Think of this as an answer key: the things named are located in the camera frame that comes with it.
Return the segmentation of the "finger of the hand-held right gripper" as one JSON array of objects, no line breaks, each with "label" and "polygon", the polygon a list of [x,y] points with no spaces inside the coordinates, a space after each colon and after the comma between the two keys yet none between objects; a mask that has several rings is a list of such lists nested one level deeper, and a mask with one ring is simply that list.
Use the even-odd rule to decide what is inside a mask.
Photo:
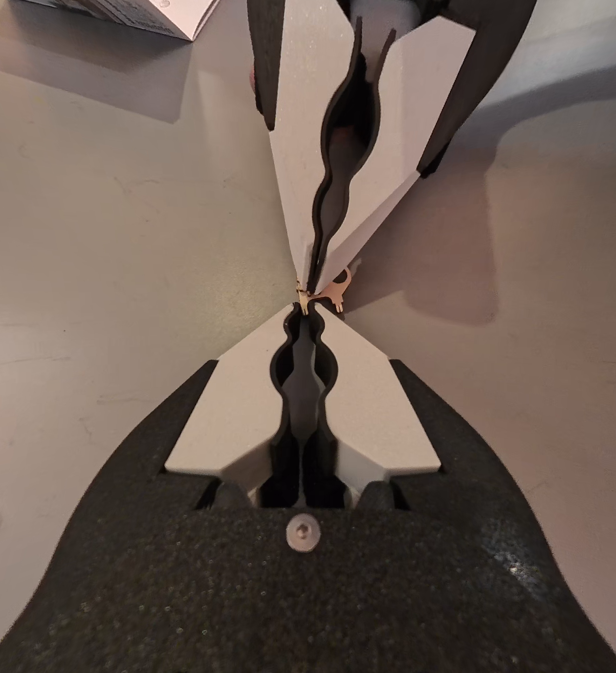
[{"label": "finger of the hand-held right gripper", "polygon": [[282,24],[270,145],[296,277],[302,287],[323,287],[329,281],[312,275],[313,205],[326,176],[321,135],[348,74],[355,33],[337,1],[286,1]]},{"label": "finger of the hand-held right gripper", "polygon": [[389,46],[374,88],[375,139],[351,178],[348,206],[318,263],[315,293],[356,257],[419,179],[419,161],[475,30],[428,21]]}]

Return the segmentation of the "white instruction booklet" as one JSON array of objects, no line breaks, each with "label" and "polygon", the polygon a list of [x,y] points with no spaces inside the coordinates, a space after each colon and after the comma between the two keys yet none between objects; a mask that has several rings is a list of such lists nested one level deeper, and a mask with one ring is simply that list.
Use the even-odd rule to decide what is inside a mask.
[{"label": "white instruction booklet", "polygon": [[193,42],[218,1],[18,1]]}]

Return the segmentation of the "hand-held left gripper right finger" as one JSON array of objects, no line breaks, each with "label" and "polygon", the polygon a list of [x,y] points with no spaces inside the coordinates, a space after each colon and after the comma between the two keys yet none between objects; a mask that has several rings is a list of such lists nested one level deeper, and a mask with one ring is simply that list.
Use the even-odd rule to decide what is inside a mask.
[{"label": "hand-held left gripper right finger", "polygon": [[373,482],[432,474],[441,462],[387,355],[327,309],[310,309],[323,384],[309,441],[309,499],[342,501]]}]

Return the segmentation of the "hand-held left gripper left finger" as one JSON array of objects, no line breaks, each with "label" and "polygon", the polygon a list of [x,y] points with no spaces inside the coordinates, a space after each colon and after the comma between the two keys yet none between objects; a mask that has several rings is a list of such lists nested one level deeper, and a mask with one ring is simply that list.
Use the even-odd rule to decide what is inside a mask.
[{"label": "hand-held left gripper left finger", "polygon": [[245,493],[265,484],[294,503],[298,448],[283,384],[294,370],[301,308],[287,306],[223,353],[164,465],[210,476]]}]

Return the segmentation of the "wooden frame piece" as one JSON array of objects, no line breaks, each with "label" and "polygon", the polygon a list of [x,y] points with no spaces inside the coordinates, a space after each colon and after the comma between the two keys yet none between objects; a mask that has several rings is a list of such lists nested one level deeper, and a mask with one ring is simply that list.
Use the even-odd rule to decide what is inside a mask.
[{"label": "wooden frame piece", "polygon": [[331,302],[331,306],[336,310],[337,315],[344,313],[344,293],[349,288],[353,276],[349,267],[345,267],[343,272],[328,283],[326,287],[317,295],[310,294],[304,290],[299,279],[296,280],[296,292],[299,297],[299,306],[301,307],[302,315],[309,315],[309,304],[312,301],[327,299]]}]

